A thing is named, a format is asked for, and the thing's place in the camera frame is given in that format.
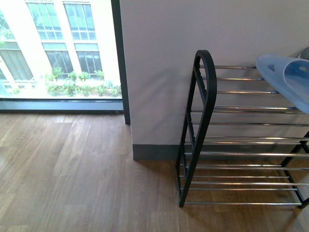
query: chrome metal bar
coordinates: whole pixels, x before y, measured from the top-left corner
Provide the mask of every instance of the chrome metal bar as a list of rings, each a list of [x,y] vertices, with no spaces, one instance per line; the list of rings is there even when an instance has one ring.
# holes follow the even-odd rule
[[[208,144],[208,143],[225,143],[225,142],[230,142],[230,140],[240,140],[241,142],[246,142],[246,140],[249,140],[248,142],[251,142],[253,140],[255,140],[255,142],[261,140],[266,140],[266,141],[288,141],[288,140],[297,140],[297,141],[309,141],[309,138],[303,138],[303,137],[225,137],[225,136],[210,136],[210,137],[205,137],[205,142],[204,144]],[[186,140],[184,142],[185,144],[190,144],[191,141]]]
[[[249,144],[256,144],[256,145],[299,145],[300,143],[289,143],[289,142],[204,142],[204,145],[209,145],[209,144],[213,144],[213,145],[249,145]]]
[[[233,166],[233,167],[281,167],[281,165],[274,164],[199,164],[199,166],[214,166],[214,167],[222,167],[222,166]]]
[[[232,176],[232,175],[194,175],[193,178],[274,178],[274,179],[288,179],[288,176]]]
[[[217,81],[265,81],[262,77],[217,77]]]
[[[297,191],[295,188],[190,188],[192,191]]]
[[[269,170],[269,171],[309,171],[309,168],[287,168],[287,167],[215,167],[215,166],[197,166],[197,169],[206,169],[206,170]]]
[[[230,205],[299,205],[301,203],[251,203],[251,202],[185,202],[185,204],[230,204]]]
[[[256,69],[255,66],[228,66],[228,65],[215,65],[215,69],[236,69],[236,70],[251,70]]]
[[[205,139],[230,139],[230,140],[241,140],[241,139],[257,139],[257,140],[302,140],[309,141],[309,138],[306,137],[230,137],[230,136],[208,136]]]
[[[218,90],[218,94],[255,94],[255,95],[279,95],[277,91],[240,91],[240,90]]]
[[[218,151],[202,151],[201,155],[206,156],[268,156],[268,157],[309,157],[308,153],[249,153],[249,152],[218,152]]]
[[[196,185],[282,185],[282,186],[309,186],[309,183],[278,183],[278,182],[224,182],[224,181],[192,181]]]
[[[215,126],[276,126],[276,127],[309,127],[309,124],[293,123],[255,123],[255,122],[211,122]]]
[[[296,107],[215,106],[215,113],[303,114]]]

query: black plastic frame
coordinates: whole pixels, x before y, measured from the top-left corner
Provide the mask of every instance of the black plastic frame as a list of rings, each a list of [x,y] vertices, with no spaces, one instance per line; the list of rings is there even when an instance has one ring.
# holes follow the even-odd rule
[[[207,80],[207,90],[205,89],[203,78],[199,71],[200,60],[203,61],[204,68],[205,68],[206,80]],[[203,109],[203,114],[202,114],[201,121],[200,121],[200,126],[198,128],[197,136],[195,139],[192,121],[191,121],[191,107],[192,107],[193,95],[194,95],[196,83],[199,88],[200,95],[202,97],[204,109]],[[213,64],[212,57],[207,50],[198,50],[195,55],[195,59],[194,59],[194,65],[193,65],[193,71],[192,71],[192,77],[191,77],[191,83],[190,83],[190,89],[189,89],[189,97],[187,101],[182,137],[181,137],[181,142],[180,142],[180,150],[179,150],[179,154],[178,154],[177,162],[176,162],[176,172],[177,172],[177,177],[178,177],[179,198],[180,198],[179,207],[184,206],[184,202],[187,197],[187,194],[188,194],[188,191],[191,185],[191,181],[192,181],[192,178],[195,172],[199,154],[202,150],[204,138],[205,138],[205,135],[208,129],[208,125],[211,119],[214,105],[216,103],[216,97],[217,97],[217,77],[216,77],[216,71],[215,71],[215,66]],[[187,169],[186,159],[184,155],[184,143],[185,143],[185,137],[186,137],[188,128],[190,132],[191,144],[193,146],[193,152],[192,152],[192,159],[191,159],[189,168]],[[181,190],[179,168],[180,168],[180,162],[182,158],[183,158],[183,168],[184,168],[184,175],[185,175],[186,181],[185,181],[183,189]]]

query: glass window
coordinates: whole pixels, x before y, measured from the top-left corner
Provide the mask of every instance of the glass window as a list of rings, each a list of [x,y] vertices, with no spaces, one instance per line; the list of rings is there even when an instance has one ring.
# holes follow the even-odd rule
[[[89,4],[65,4],[74,40],[95,40],[95,27]]]
[[[14,36],[12,31],[7,24],[2,11],[0,10],[0,38],[7,39],[7,40],[14,40]]]
[[[0,49],[20,50],[16,42],[5,42],[0,46]]]
[[[97,51],[98,45],[96,43],[76,43],[75,49],[76,51]]]
[[[0,56],[15,80],[30,80],[33,77],[20,50],[0,50]]]
[[[73,71],[73,66],[67,51],[46,51],[46,54],[52,68],[61,68],[63,78],[66,78]]]
[[[6,81],[6,78],[5,78],[5,76],[4,76],[4,74],[3,74],[1,69],[0,69],[0,80]]]
[[[66,50],[67,46],[65,43],[42,43],[45,50]]]
[[[62,40],[59,20],[52,3],[28,3],[39,36],[42,40]]]
[[[99,52],[77,52],[82,71],[94,74],[95,70],[102,70]]]

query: foliage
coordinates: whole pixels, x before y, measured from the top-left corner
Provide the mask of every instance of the foliage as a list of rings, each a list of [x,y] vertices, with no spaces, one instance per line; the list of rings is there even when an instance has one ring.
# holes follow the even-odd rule
[[[73,81],[68,77],[64,81],[62,90],[64,90],[65,95],[69,97],[74,97],[79,92],[79,87],[76,85],[76,81]]]
[[[10,29],[3,29],[1,31],[1,36],[4,36],[6,39],[14,39],[13,33]]]
[[[85,81],[85,80],[87,80],[87,79],[89,79],[89,73],[87,73],[87,72],[82,72],[82,74],[80,74],[80,75],[78,75],[78,78],[81,80],[81,81]]]
[[[99,80],[104,80],[104,73],[101,70],[96,70],[95,74]],[[121,94],[121,87],[114,86],[111,80],[100,86],[85,85],[85,81],[90,79],[87,72],[77,74],[72,71],[64,81],[58,81],[59,77],[63,75],[60,67],[53,68],[50,73],[45,75],[46,90],[52,96],[66,95],[74,97],[76,95],[83,95],[88,97],[90,94],[98,94],[102,96],[118,96]]]
[[[88,97],[91,90],[92,88],[90,86],[81,86],[79,93],[82,94],[84,97]]]
[[[72,81],[76,81],[77,80],[77,76],[76,73],[74,71],[72,71],[71,73],[69,73],[68,78],[66,80],[72,80]]]
[[[94,73],[98,76],[99,80],[104,80],[104,72],[101,70],[95,70]]]
[[[97,86],[97,91],[98,95],[102,97],[107,92],[106,86],[105,85]]]
[[[48,73],[45,75],[45,80],[46,81],[54,81],[54,80],[58,80],[59,77],[61,77],[63,75],[63,72],[61,70],[60,67],[56,67],[56,68],[53,68],[51,70],[51,73]]]
[[[111,89],[111,94],[115,97],[118,94],[118,91],[115,88]]]
[[[52,96],[59,95],[61,91],[61,87],[56,85],[55,82],[49,81],[49,82],[46,82],[45,85],[46,85],[47,92],[50,93]]]
[[[20,93],[20,89],[19,88],[15,88],[15,89],[12,90],[12,94],[17,95],[19,93]]]
[[[107,81],[107,83],[106,83],[106,87],[107,87],[107,88],[113,88],[114,85],[113,85],[112,82],[109,80],[109,81]]]
[[[121,94],[121,86],[115,86],[114,88],[117,90],[117,93]]]

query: gray baseboard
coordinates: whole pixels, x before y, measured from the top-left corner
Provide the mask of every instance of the gray baseboard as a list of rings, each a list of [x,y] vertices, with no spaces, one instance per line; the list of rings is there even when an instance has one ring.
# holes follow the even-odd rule
[[[176,160],[179,145],[133,144],[134,160]]]

